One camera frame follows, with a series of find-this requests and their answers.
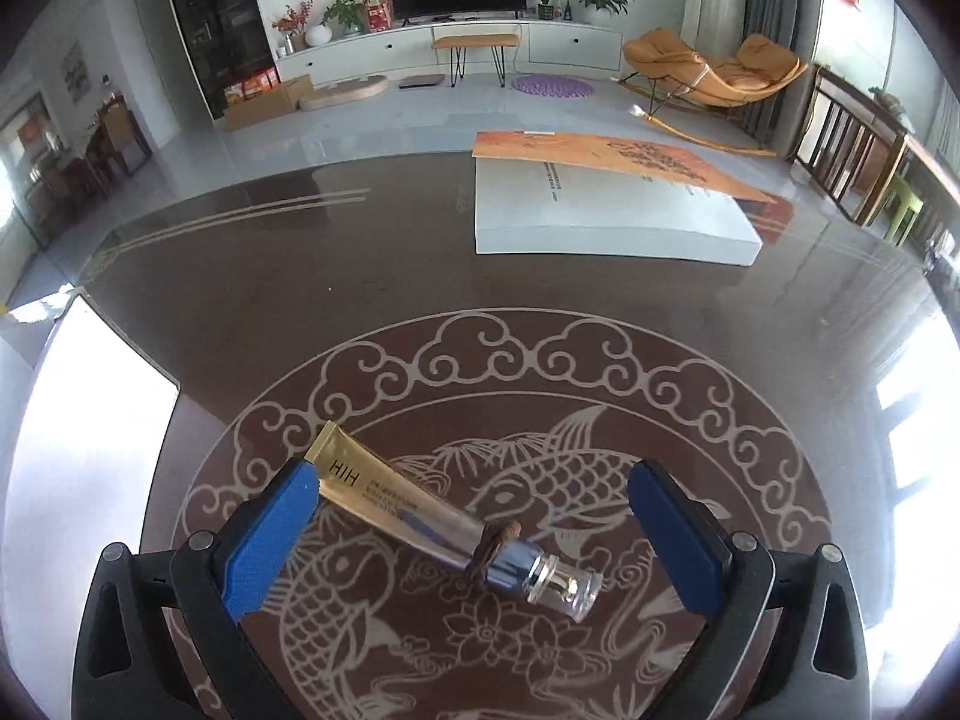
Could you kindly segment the red flower vase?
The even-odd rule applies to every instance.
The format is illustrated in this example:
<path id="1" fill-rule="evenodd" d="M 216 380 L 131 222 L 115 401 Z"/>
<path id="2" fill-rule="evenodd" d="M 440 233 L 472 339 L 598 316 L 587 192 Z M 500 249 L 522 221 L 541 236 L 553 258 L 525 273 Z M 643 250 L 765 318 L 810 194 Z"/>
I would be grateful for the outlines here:
<path id="1" fill-rule="evenodd" d="M 301 0 L 297 5 L 286 5 L 285 11 L 272 20 L 272 28 L 285 36 L 290 52 L 299 52 L 308 47 L 306 31 L 313 13 L 313 0 Z"/>

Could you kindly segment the gold cosmetic tube clear cap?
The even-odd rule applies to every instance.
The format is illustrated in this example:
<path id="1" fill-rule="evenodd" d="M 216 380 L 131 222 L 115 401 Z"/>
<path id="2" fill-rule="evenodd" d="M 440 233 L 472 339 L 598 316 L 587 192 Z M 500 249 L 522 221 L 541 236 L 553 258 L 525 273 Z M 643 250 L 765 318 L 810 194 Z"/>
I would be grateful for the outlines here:
<path id="1" fill-rule="evenodd" d="M 329 421 L 306 450 L 322 499 L 459 571 L 469 582 L 520 596 L 581 622 L 604 578 L 521 536 L 516 520 L 483 522 L 394 470 Z"/>

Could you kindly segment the large white cardboard box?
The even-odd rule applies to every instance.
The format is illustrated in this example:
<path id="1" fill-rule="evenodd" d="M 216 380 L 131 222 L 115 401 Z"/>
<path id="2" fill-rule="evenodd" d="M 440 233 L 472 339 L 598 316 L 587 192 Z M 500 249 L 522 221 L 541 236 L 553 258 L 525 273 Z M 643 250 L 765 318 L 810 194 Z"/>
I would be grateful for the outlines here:
<path id="1" fill-rule="evenodd" d="M 76 639 L 101 551 L 139 546 L 179 388 L 75 296 L 53 324 L 13 442 L 2 626 L 16 678 L 70 713 Z"/>

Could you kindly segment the white tv cabinet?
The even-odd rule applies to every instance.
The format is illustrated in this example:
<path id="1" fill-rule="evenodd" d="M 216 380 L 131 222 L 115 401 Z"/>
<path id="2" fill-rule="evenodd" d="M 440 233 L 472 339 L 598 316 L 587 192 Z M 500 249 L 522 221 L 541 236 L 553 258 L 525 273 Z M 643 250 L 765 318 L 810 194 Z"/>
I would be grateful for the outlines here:
<path id="1" fill-rule="evenodd" d="M 275 62 L 284 81 L 308 75 L 316 86 L 384 75 L 443 73 L 459 82 L 467 73 L 523 73 L 607 78 L 620 73 L 623 36 L 615 29 L 574 21 L 487 20 L 404 26 L 340 37 Z"/>

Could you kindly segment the white flat box lid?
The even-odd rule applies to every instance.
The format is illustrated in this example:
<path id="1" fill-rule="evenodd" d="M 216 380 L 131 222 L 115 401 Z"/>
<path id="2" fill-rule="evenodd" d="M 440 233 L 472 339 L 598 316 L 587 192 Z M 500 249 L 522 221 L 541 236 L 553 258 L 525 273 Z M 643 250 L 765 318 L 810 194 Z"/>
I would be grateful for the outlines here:
<path id="1" fill-rule="evenodd" d="M 743 207 L 775 197 L 688 149 L 578 133 L 482 132 L 475 252 L 608 255 L 754 265 Z"/>

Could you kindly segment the dark wooden chair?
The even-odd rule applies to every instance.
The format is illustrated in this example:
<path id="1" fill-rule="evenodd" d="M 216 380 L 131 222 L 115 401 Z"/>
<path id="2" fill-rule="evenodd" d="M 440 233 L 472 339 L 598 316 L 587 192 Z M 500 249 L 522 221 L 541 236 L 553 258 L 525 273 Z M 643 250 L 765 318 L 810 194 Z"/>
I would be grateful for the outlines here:
<path id="1" fill-rule="evenodd" d="M 869 94 L 816 65 L 793 163 L 846 220 L 866 227 L 882 208 L 908 135 Z"/>

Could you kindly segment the black glass display cabinet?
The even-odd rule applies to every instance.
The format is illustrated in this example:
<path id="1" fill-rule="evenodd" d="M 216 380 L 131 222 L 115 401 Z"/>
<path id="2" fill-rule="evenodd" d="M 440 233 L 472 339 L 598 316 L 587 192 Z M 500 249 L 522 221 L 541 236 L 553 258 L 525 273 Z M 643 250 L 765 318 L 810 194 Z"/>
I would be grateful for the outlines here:
<path id="1" fill-rule="evenodd" d="M 228 91 L 274 70 L 257 0 L 171 0 L 195 80 L 213 121 L 228 109 Z"/>

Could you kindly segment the green potted plant left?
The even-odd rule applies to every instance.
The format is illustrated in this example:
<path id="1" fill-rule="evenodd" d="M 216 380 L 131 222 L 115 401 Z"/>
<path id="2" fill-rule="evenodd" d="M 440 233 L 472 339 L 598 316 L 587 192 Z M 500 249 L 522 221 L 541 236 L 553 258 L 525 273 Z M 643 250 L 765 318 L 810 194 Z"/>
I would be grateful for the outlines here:
<path id="1" fill-rule="evenodd" d="M 368 7 L 373 0 L 334 0 L 327 5 L 322 20 L 340 36 L 366 34 L 368 26 Z"/>

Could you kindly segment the brown cardboard carton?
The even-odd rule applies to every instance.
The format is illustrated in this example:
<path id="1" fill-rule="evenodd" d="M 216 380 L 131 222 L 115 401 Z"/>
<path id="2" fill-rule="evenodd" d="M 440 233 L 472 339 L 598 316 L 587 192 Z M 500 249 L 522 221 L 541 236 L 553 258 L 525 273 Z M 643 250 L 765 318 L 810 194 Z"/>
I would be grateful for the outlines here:
<path id="1" fill-rule="evenodd" d="M 298 110 L 299 101 L 313 89 L 313 82 L 308 75 L 281 82 L 270 91 L 264 91 L 249 101 L 228 107 L 224 113 L 224 130 L 238 132 L 252 125 L 293 114 Z"/>

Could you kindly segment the purple round floor mat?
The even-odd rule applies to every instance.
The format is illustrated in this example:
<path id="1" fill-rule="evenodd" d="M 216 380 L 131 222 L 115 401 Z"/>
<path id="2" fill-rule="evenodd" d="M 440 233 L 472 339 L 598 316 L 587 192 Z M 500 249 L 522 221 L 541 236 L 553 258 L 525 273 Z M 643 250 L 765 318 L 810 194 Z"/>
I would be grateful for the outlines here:
<path id="1" fill-rule="evenodd" d="M 516 76 L 511 87 L 517 93 L 548 99 L 587 99 L 594 94 L 594 86 L 584 80 L 543 73 Z"/>

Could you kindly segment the orange rocking lounge chair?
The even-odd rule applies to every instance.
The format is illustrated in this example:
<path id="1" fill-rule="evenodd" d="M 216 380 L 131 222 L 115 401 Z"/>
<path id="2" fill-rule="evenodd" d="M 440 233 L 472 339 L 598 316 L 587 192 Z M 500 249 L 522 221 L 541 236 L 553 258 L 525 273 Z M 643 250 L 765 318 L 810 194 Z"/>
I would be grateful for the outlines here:
<path id="1" fill-rule="evenodd" d="M 774 98 L 809 68 L 792 50 L 761 34 L 745 37 L 732 57 L 709 59 L 670 29 L 658 28 L 626 41 L 622 55 L 631 73 L 617 83 L 644 98 L 644 104 L 631 106 L 633 117 L 692 145 L 759 158 L 774 158 L 776 153 L 763 146 L 726 145 L 683 132 L 659 117 L 659 110 L 676 107 L 716 114 L 742 109 Z"/>

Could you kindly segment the dining table with chairs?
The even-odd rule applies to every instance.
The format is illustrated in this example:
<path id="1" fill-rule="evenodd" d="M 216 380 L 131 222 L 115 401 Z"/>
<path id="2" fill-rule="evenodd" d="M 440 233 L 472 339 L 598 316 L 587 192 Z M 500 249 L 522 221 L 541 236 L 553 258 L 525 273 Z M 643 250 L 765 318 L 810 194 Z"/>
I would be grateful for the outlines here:
<path id="1" fill-rule="evenodd" d="M 52 238 L 68 220 L 96 199 L 107 199 L 121 179 L 132 177 L 153 156 L 137 115 L 120 91 L 94 112 L 86 140 L 68 148 L 52 130 L 46 106 L 37 101 L 18 130 L 29 172 L 23 203 L 29 221 L 43 238 Z"/>

